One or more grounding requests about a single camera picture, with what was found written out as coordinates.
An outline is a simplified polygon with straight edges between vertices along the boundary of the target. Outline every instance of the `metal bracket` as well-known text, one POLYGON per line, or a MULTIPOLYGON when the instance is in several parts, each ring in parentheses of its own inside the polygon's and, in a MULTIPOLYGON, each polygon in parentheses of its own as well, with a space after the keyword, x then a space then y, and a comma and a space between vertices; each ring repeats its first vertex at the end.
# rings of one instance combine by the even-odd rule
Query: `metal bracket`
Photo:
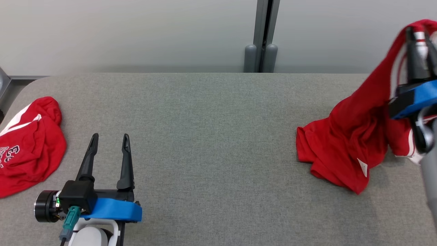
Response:
POLYGON ((258 63, 261 73, 273 73, 276 63, 277 46, 272 44, 280 0, 267 0, 267 13, 264 20, 262 46, 259 46, 260 60, 258 63))
POLYGON ((10 84, 10 78, 6 75, 6 73, 0 67, 0 99, 3 97, 6 88, 10 84))

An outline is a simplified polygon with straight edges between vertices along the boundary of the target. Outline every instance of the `gray fabric surface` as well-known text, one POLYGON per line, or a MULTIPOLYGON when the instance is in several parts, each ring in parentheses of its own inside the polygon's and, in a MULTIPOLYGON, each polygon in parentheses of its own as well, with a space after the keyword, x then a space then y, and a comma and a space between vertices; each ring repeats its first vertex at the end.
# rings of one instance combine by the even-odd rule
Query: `gray fabric surface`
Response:
POLYGON ((436 245, 420 169, 388 154, 359 196, 297 161, 296 127, 328 116, 364 74, 82 74, 31 83, 1 128, 42 96, 58 100, 68 148, 45 182, 0 200, 0 245, 59 245, 38 223, 42 190, 74 179, 93 133, 96 188, 119 178, 128 133, 143 222, 126 246, 436 245))

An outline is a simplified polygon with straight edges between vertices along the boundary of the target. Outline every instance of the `white stripe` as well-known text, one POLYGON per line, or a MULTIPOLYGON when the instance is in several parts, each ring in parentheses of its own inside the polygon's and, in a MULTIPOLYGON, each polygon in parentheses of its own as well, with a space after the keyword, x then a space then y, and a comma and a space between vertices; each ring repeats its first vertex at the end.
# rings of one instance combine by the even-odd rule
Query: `white stripe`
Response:
POLYGON ((414 36, 416 39, 425 39, 425 33, 424 32, 415 32, 414 36))
POLYGON ((408 134, 408 147, 409 151, 406 156, 411 156, 414 153, 414 142, 413 142, 413 130, 410 129, 410 133, 408 134))
POLYGON ((423 123, 428 123, 428 121, 437 118, 437 115, 433 115, 433 116, 427 116, 423 119, 423 123))
POLYGON ((30 124, 30 123, 32 123, 32 122, 34 122, 35 120, 40 120, 41 119, 41 115, 40 114, 38 114, 31 122, 28 122, 28 123, 24 123, 24 124, 21 124, 21 125, 18 125, 18 126, 15 126, 15 127, 12 127, 11 128, 11 126, 13 126, 13 125, 16 125, 16 124, 18 124, 19 122, 20 122, 20 120, 21 120, 21 116, 23 116, 23 114, 24 113, 26 113, 26 111, 27 111, 27 109, 29 109, 29 106, 30 106, 30 104, 29 105, 27 105, 24 109, 22 109, 22 110, 20 110, 11 120, 10 120, 10 122, 6 125, 6 127, 3 129, 3 131, 1 131, 0 132, 0 136, 3 136, 3 135, 5 135, 6 133, 8 133, 8 132, 11 132, 11 131, 13 131, 13 130, 18 130, 18 129, 20 129, 20 128, 23 128, 23 127, 25 127, 25 126, 27 126, 28 124, 30 124))

